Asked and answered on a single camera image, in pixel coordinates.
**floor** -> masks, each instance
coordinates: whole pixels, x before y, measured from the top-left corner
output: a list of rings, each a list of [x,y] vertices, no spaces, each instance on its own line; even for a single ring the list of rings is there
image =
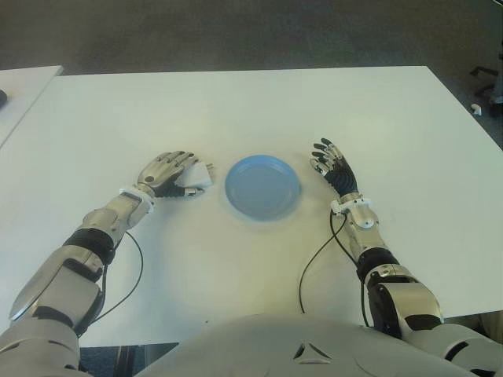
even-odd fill
[[[66,75],[427,65],[467,109],[483,106],[476,119],[503,148],[501,117],[473,95],[492,78],[468,74],[503,64],[491,0],[0,0],[0,35],[0,69]],[[89,355],[100,369],[115,350]]]

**tabletop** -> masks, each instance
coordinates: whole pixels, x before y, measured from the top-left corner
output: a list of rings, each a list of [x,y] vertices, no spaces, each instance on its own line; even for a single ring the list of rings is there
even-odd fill
[[[0,108],[0,148],[50,80],[62,70],[61,66],[53,66],[0,71],[0,90],[9,98]]]
[[[81,345],[181,342],[235,317],[299,313],[299,277],[330,237],[335,197],[309,164],[320,137],[345,154],[385,242],[444,315],[503,309],[503,153],[426,67],[62,76],[0,149],[0,330],[83,215],[180,149],[213,163],[214,185],[156,201],[132,230],[145,255],[138,289]],[[296,171],[288,217],[253,221],[226,200],[226,173],[255,154]],[[138,269],[125,239],[105,309]],[[307,272],[307,312],[361,323],[359,300],[354,267],[330,243]]]

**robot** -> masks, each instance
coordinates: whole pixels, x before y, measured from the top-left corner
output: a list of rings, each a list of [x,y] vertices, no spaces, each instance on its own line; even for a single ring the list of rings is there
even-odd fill
[[[381,239],[343,154],[321,142],[310,164],[339,194],[332,215],[345,217],[348,255],[369,293],[373,327],[309,314],[249,316],[182,343],[139,375],[503,376],[503,345],[443,323],[435,296]],[[98,280],[125,232],[153,211],[157,198],[203,192],[176,185],[197,161],[188,152],[161,154],[136,185],[84,217],[13,303],[10,327],[0,336],[2,377],[89,376],[79,370],[78,339],[103,306]]]

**wire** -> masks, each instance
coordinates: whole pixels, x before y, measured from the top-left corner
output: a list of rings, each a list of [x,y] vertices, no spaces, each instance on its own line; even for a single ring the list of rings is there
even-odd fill
[[[363,282],[360,283],[360,301],[362,303],[362,316],[363,322],[365,322],[365,326],[369,328],[369,321],[367,320],[367,314],[365,313],[365,295],[364,295],[365,287],[363,286]]]
[[[337,233],[340,232],[340,230],[343,228],[345,223],[346,223],[346,219],[344,219],[343,224],[340,226],[340,228],[337,230],[337,232],[334,232],[333,227],[332,227],[332,212],[330,213],[330,228],[332,229],[332,236],[328,240],[326,240],[325,243],[323,243],[321,245],[321,247],[314,253],[314,255],[311,257],[310,261],[306,264],[306,267],[304,267],[304,270],[302,271],[302,275],[300,276],[300,282],[299,282],[299,304],[300,304],[300,310],[302,311],[303,314],[306,314],[306,310],[304,309],[304,304],[302,302],[302,282],[303,282],[304,277],[306,275],[306,271],[309,268],[310,264],[313,262],[313,260],[325,248],[325,246],[327,246],[331,240],[336,238]]]
[[[140,253],[140,273],[138,274],[138,278],[136,279],[136,283],[134,283],[134,286],[131,288],[131,290],[129,291],[129,293],[127,295],[124,296],[124,298],[122,300],[120,300],[119,302],[117,302],[112,308],[110,308],[109,310],[107,310],[106,312],[104,312],[103,314],[101,314],[99,317],[96,317],[91,323],[93,324],[94,322],[96,322],[97,320],[100,320],[101,318],[103,318],[104,316],[106,316],[107,314],[109,314],[111,311],[113,311],[117,306],[119,306],[120,304],[122,304],[124,301],[126,301],[129,296],[131,296],[134,292],[134,290],[136,289],[136,287],[140,284],[140,280],[141,280],[141,275],[143,275],[143,252],[141,251],[141,247],[140,245],[138,244],[138,242],[136,241],[136,239],[131,235],[131,233],[129,232],[126,232],[126,234],[133,240],[134,244],[136,245],[137,249],[138,249],[138,252]],[[106,296],[106,288],[107,288],[107,272],[108,272],[108,265],[106,265],[104,268],[103,268],[103,279],[101,281],[101,290],[103,291],[103,302],[105,302],[105,296]]]
[[[347,251],[347,249],[344,247],[344,245],[342,245],[342,243],[339,241],[339,237],[337,237],[337,234],[339,234],[340,230],[343,228],[344,224],[346,224],[346,220],[347,220],[347,215],[344,214],[344,221],[343,221],[343,224],[340,226],[339,230],[337,230],[337,232],[335,232],[333,230],[333,216],[335,214],[333,213],[333,211],[331,210],[330,211],[330,229],[332,230],[332,234],[333,234],[333,238],[336,239],[336,242],[339,244],[340,248],[343,249],[344,253],[347,255],[347,257],[353,262],[354,266],[356,268],[358,268],[358,264],[356,263],[356,261],[354,260],[354,258],[351,256],[351,254],[349,254],[349,252]]]
[[[332,230],[332,234],[333,234],[333,237],[336,239],[336,242],[339,244],[340,248],[343,249],[343,252],[347,255],[347,257],[353,262],[354,266],[356,268],[358,268],[358,263],[354,260],[354,258],[349,254],[349,252],[347,251],[347,249],[344,247],[344,245],[342,245],[342,243],[340,242],[339,240],[339,237],[337,237],[337,234],[340,232],[340,228],[339,230],[337,230],[337,232],[334,232],[333,230],[333,216],[334,216],[334,213],[333,211],[331,210],[330,211],[330,229]],[[344,223],[346,222],[347,220],[347,215],[344,214],[344,222],[343,222],[343,226],[344,226]],[[365,326],[367,328],[369,328],[369,321],[367,320],[367,314],[365,312],[365,294],[364,294],[364,290],[365,290],[365,287],[364,287],[364,284],[363,282],[360,283],[360,302],[361,302],[361,305],[362,305],[362,316],[363,316],[363,322],[365,323]]]

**silver metal arm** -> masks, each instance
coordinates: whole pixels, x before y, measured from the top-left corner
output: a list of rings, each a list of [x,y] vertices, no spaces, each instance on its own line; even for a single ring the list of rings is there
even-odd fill
[[[176,179],[197,162],[192,153],[164,153],[139,175],[135,186],[91,211],[19,293],[11,327],[0,336],[0,375],[81,375],[81,335],[103,306],[97,285],[124,233],[153,210],[154,197],[192,196],[200,188]]]
[[[340,150],[329,140],[315,144],[311,166],[340,194],[331,203],[335,215],[347,216],[344,230],[357,274],[369,292],[374,328],[468,371],[503,373],[503,346],[464,326],[443,324],[440,305],[388,250],[370,200],[358,191],[356,178]]]

